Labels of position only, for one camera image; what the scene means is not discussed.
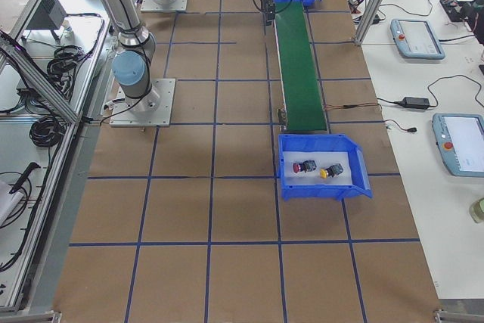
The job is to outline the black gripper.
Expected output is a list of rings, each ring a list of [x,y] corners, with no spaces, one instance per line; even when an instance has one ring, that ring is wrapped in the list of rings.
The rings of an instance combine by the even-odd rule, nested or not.
[[[275,19],[276,6],[273,0],[260,0],[262,13],[264,14],[264,24],[271,26]]]

